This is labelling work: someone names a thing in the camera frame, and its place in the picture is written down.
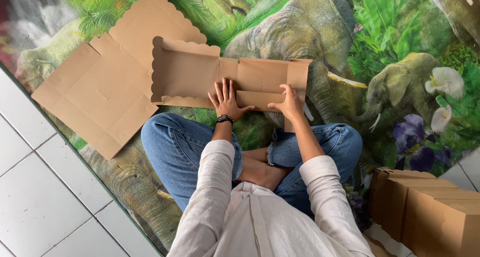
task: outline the bare foot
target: bare foot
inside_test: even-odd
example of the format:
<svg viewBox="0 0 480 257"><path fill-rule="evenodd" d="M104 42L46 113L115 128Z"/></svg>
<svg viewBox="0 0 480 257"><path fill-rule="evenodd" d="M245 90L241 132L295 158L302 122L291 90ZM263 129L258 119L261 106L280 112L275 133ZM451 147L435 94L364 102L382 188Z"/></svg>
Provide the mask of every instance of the bare foot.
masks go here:
<svg viewBox="0 0 480 257"><path fill-rule="evenodd" d="M251 182L273 191L292 170L293 168L271 166L243 154L243 169L237 180Z"/></svg>
<svg viewBox="0 0 480 257"><path fill-rule="evenodd" d="M247 150L243 151L244 156L248 156L249 158L256 159L261 162L268 163L268 158L267 158L267 147L264 148L259 148L255 150Z"/></svg>

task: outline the jeans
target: jeans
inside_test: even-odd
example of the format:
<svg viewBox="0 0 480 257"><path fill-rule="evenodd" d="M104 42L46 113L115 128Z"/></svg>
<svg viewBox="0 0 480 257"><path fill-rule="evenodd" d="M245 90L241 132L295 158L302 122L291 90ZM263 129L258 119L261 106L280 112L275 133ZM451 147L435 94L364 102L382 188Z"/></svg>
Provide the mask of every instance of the jeans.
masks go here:
<svg viewBox="0 0 480 257"><path fill-rule="evenodd" d="M312 130L325 154L336 163L340 182L345 183L362 151L360 134L346 124L319 125ZM196 189L200 156L213 131L208 125L173 113L151 117L141 130L141 141L153 169L182 211ZM233 133L232 144L235 148L232 180L236 180L242 171L243 152ZM303 213L313 215L307 186L299 172L303 162L296 135L275 130L267 157L269 164L293 168L274 193Z"/></svg>

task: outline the hand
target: hand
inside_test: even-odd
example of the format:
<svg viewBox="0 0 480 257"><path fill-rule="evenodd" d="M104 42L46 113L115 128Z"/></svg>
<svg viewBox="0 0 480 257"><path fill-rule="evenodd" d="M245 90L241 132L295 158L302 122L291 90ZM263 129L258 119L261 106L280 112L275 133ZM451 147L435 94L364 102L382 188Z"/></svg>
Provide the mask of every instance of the hand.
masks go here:
<svg viewBox="0 0 480 257"><path fill-rule="evenodd" d="M303 106L297 91L290 84L280 84L280 88L285 89L282 93L286 95L285 101L283 103L270 103L268 107L280 110L292 122L302 119L304 117Z"/></svg>
<svg viewBox="0 0 480 257"><path fill-rule="evenodd" d="M218 96L217 102L213 95L208 93L208 97L215 106L217 117L226 114L229 115L234 122L236 122L242 114L255 109L254 106L247 106L244 108L238 108L237 101L235 100L235 92L233 91L233 81L230 80L230 89L227 85L227 80L223 78L223 93L220 91L219 83L215 82L216 95Z"/></svg>

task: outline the black watch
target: black watch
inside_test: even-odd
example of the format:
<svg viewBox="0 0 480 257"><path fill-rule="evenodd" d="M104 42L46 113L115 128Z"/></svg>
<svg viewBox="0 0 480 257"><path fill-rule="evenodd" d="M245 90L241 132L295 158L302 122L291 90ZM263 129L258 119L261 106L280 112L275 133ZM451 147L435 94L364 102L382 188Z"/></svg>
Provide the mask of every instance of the black watch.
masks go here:
<svg viewBox="0 0 480 257"><path fill-rule="evenodd" d="M230 117L230 115L222 114L219 117L217 117L217 120L216 120L217 123L221 123L225 121L232 123L232 126L233 126L233 119Z"/></svg>

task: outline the cardboard box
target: cardboard box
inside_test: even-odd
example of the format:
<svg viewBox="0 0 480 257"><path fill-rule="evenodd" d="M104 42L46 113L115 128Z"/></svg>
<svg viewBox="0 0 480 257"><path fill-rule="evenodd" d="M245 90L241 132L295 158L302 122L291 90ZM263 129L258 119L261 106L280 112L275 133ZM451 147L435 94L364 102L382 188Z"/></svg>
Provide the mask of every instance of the cardboard box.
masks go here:
<svg viewBox="0 0 480 257"><path fill-rule="evenodd" d="M381 228L398 242L402 241L408 192L417 187L419 189L457 188L443 179L388 178L385 183L385 192L388 193L388 197L384 200Z"/></svg>
<svg viewBox="0 0 480 257"><path fill-rule="evenodd" d="M153 39L152 104L214 108L207 93L216 95L214 82L222 78L235 83L239 107L255 106L257 111L269 109L271 102L281 103L285 96L279 85L287 83L305 101L310 59L290 61L220 57L220 47L186 43L156 37ZM285 131L293 132L289 122Z"/></svg>
<svg viewBox="0 0 480 257"><path fill-rule="evenodd" d="M108 33L81 43L32 98L110 160L158 109L150 102L158 35L207 42L167 0L138 0Z"/></svg>
<svg viewBox="0 0 480 257"><path fill-rule="evenodd" d="M376 256L376 257L395 257L395 255L389 253L387 249L384 247L384 245L378 241L373 239L372 237L362 233L363 238L367 241L368 245L370 246L371 252Z"/></svg>
<svg viewBox="0 0 480 257"><path fill-rule="evenodd" d="M418 257L480 256L480 193L408 191L402 242Z"/></svg>
<svg viewBox="0 0 480 257"><path fill-rule="evenodd" d="M436 179L433 174L427 172L411 170L392 170L389 168L376 168L373 170L373 176L370 184L370 197L368 210L373 220L381 224L384 202L388 193L384 190L387 178L417 178L417 179Z"/></svg>

